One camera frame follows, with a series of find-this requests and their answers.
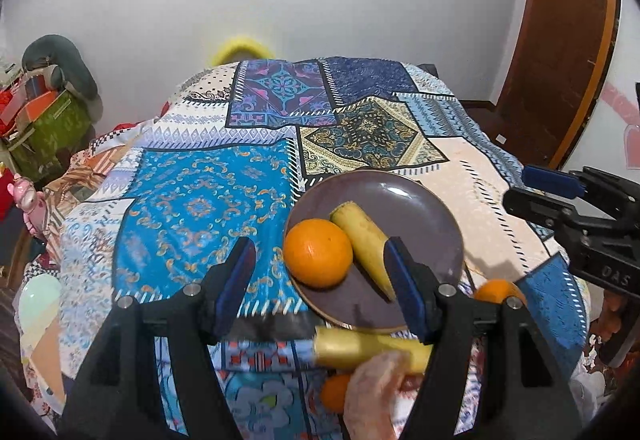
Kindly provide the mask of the large orange with sticker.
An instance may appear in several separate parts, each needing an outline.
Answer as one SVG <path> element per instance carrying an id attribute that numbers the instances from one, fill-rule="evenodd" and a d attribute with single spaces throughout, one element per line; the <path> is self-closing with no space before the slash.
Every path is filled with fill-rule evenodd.
<path id="1" fill-rule="evenodd" d="M 493 304 L 502 304 L 509 297 L 518 298 L 524 305 L 527 299 L 518 286 L 505 279 L 491 279 L 480 286 L 473 294 L 477 301 L 487 301 Z"/>

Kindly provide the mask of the small tangerine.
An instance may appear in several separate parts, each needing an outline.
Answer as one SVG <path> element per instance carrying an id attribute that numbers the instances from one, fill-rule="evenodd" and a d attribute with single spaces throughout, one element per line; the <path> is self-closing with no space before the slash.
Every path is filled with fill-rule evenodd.
<path id="1" fill-rule="evenodd" d="M 343 414 L 346 392 L 352 375 L 341 373 L 329 376 L 320 391 L 320 402 L 330 412 Z"/>

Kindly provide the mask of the patchwork patterned bedspread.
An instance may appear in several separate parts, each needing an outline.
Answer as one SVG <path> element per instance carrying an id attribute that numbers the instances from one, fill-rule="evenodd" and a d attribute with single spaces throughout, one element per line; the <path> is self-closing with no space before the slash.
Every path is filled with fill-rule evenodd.
<path id="1" fill-rule="evenodd" d="M 254 275 L 234 331 L 210 348 L 240 433 L 342 438 L 320 400 L 316 326 L 401 336 L 404 319 L 359 269 L 332 291 L 308 290 L 288 275 L 283 240 L 354 201 L 462 291 L 495 278 L 521 285 L 570 375 L 589 299 L 550 231 L 503 209 L 521 171 L 441 80 L 411 64 L 333 57 L 205 70 L 164 114 L 93 140 L 44 190 L 60 297 L 48 327 L 23 332 L 30 374 L 60 412 L 118 298 L 162 301 L 247 237 Z"/>

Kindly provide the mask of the wooden door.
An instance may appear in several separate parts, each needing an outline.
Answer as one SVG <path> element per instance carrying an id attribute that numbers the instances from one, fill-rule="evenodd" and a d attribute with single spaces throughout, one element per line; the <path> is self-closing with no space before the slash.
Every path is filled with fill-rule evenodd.
<path id="1" fill-rule="evenodd" d="M 600 93 L 620 0 L 526 0 L 498 101 L 503 147 L 523 164 L 559 167 Z"/>

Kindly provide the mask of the dark purple plate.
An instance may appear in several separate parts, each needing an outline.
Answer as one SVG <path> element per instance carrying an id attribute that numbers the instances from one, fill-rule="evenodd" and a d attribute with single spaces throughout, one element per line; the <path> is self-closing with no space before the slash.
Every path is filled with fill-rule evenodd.
<path id="1" fill-rule="evenodd" d="M 416 180 L 386 171 L 360 169 L 324 179 L 295 203 L 286 231 L 310 219 L 341 227 L 352 241 L 354 263 L 340 283 L 316 289 L 293 284 L 321 318 L 344 329 L 394 333 L 407 327 L 395 296 L 383 285 L 384 246 L 401 238 L 413 260 L 440 283 L 458 284 L 464 246 L 457 220 L 446 204 Z"/>

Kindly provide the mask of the pink toy figure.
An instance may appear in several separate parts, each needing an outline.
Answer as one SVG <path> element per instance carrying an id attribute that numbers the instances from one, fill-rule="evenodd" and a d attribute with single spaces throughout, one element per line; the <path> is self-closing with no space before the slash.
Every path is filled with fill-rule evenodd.
<path id="1" fill-rule="evenodd" d="M 15 206 L 23 212 L 27 231 L 36 239 L 44 241 L 43 229 L 47 217 L 44 194 L 36 189 L 30 179 L 21 175 L 14 176 L 8 185 L 8 191 Z"/>

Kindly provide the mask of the green storage box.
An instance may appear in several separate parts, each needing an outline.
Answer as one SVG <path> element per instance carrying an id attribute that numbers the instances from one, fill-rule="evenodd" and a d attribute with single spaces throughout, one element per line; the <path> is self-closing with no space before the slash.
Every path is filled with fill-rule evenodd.
<path id="1" fill-rule="evenodd" d="M 33 182 L 49 181 L 66 171 L 70 157 L 86 142 L 90 130 L 85 106 L 63 92 L 34 122 L 4 141 L 18 174 Z"/>

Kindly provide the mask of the grey plush toy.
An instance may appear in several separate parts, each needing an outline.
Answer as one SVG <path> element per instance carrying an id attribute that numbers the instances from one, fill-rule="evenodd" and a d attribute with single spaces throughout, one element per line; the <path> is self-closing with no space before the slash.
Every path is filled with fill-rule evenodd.
<path id="1" fill-rule="evenodd" d="M 78 48 L 67 37 L 48 34 L 37 38 L 25 49 L 22 68 L 25 72 L 52 68 L 53 89 L 68 90 L 84 104 L 91 122 L 99 122 L 103 104 L 98 85 Z"/>

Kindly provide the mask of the red box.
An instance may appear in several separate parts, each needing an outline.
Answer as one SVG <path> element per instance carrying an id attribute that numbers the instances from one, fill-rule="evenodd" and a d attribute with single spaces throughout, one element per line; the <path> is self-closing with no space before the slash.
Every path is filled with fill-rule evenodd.
<path id="1" fill-rule="evenodd" d="M 24 86 L 2 90 L 0 94 L 0 135 L 6 134 L 13 127 L 17 113 L 22 110 L 26 100 Z"/>

